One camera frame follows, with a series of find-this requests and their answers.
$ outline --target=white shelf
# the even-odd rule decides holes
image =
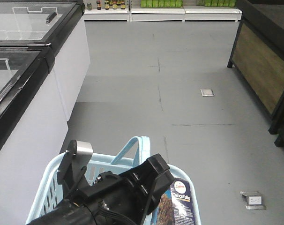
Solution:
[[[85,10],[84,20],[126,20],[129,21],[128,8]]]
[[[125,20],[128,22],[137,21],[172,21],[172,20],[229,20],[238,21],[242,12],[230,7],[202,7],[184,6],[181,8],[141,8],[135,2],[129,12],[126,9],[112,9],[85,11],[85,20]]]
[[[184,8],[140,8],[131,9],[131,21],[185,20]]]
[[[241,19],[242,11],[230,7],[184,6],[185,20],[232,20]]]

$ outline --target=product label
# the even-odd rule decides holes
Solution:
[[[159,206],[152,213],[151,225],[194,225],[194,209],[190,185],[176,178],[162,195]]]

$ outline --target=glass panel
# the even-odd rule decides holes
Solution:
[[[0,52],[0,101],[39,52]]]
[[[0,41],[39,41],[75,3],[0,3]]]

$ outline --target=chest freezer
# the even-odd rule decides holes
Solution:
[[[0,2],[0,46],[48,46],[56,55],[83,13],[82,1]]]
[[[50,48],[0,50],[0,149],[54,65]]]

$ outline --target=shopping basket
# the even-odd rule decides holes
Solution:
[[[124,157],[124,155],[133,148],[136,142],[138,142],[138,147],[134,159]],[[29,216],[26,220],[26,224],[52,211],[63,199],[62,185],[57,183],[57,170],[63,157],[64,153],[59,154],[47,165],[34,202],[30,209]],[[148,157],[150,157],[149,137],[134,136],[127,142],[127,144],[116,156],[93,153],[92,158],[87,165],[85,177],[88,183],[92,185],[95,178],[103,171],[112,171],[115,174],[120,174],[126,170],[138,166],[139,164],[142,164]],[[174,177],[180,177],[190,183],[195,213],[195,223],[196,225],[201,225],[195,190],[190,178],[176,166],[169,165],[169,167],[170,172]],[[147,216],[144,225],[150,225],[150,220],[151,216]]]

